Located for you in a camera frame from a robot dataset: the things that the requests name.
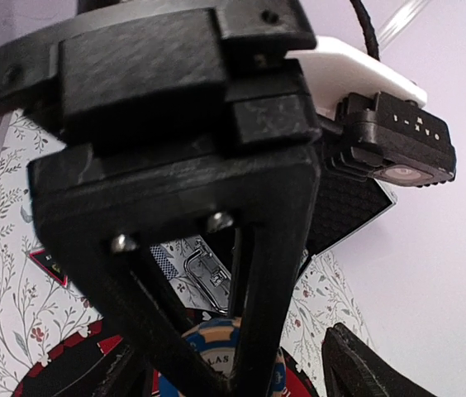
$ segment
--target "black cable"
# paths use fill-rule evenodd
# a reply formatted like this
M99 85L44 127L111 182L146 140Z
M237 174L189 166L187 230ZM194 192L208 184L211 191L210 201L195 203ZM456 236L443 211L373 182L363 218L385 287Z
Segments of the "black cable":
M317 115L317 121L323 132L330 134L334 138L341 138L343 136L343 125L338 122L322 116L321 114Z
M367 12L364 4L361 0L350 0L356 16L358 17L359 24L362 26L364 31L365 46L367 47L367 53L369 56L376 60L380 60L380 49L378 45L378 39L374 32L374 26L371 22L371 16Z

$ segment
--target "light purple wall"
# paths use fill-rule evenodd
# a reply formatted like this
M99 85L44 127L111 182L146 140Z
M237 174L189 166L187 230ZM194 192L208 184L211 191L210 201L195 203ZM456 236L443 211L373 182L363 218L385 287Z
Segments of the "light purple wall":
M380 27L404 0L365 2ZM348 0L302 0L317 34L362 46L362 33ZM75 0L0 0L0 45L75 14Z
M0 0L0 45L75 14L74 0Z
M458 151L453 184L399 204L336 250L381 355L437 395L466 396L466 1L434 0L383 54L430 95Z

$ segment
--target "small camera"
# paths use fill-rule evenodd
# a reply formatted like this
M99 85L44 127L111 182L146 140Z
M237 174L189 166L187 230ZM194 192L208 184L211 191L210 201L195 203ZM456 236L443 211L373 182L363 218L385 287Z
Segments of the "small camera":
M352 93L338 105L335 121L341 134L329 136L324 150L326 168L334 174L407 187L455 178L448 126L413 102L388 93Z

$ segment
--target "floral pattern surface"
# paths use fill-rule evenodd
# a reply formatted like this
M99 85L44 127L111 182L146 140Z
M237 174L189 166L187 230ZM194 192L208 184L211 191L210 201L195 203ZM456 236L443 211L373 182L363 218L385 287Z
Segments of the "floral pattern surface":
M0 396L60 341L100 318L70 284L63 288L37 267L29 253L40 248L32 227L26 165L62 148L61 143L16 112L0 157ZM188 307L210 310L183 271L192 253L184 240L162 250L178 271L170 283ZM325 330L343 322L370 343L359 308L331 252L315 257L298 281L283 330L283 347L325 395L321 343Z

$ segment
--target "clear plastic tube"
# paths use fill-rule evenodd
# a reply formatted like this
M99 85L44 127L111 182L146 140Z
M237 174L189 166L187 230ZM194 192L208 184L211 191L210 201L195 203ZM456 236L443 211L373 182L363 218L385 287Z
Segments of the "clear plastic tube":
M377 32L380 50L385 50L392 41L426 8L432 0L408 0Z

